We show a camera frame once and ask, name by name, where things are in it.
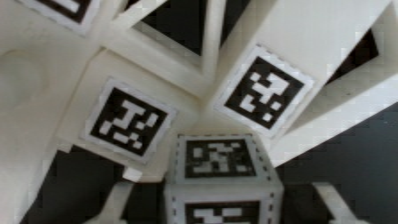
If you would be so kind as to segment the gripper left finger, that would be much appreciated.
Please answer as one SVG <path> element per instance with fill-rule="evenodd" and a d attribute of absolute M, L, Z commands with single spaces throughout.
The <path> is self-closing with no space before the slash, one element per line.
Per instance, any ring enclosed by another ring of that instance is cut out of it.
<path fill-rule="evenodd" d="M 162 224 L 162 185 L 118 182 L 98 215 L 82 224 Z"/>

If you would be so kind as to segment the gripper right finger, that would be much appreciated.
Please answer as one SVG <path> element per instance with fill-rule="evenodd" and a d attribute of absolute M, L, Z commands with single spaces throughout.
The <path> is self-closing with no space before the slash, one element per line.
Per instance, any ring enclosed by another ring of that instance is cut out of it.
<path fill-rule="evenodd" d="M 283 224 L 372 224 L 360 219 L 328 182 L 285 186 Z"/>

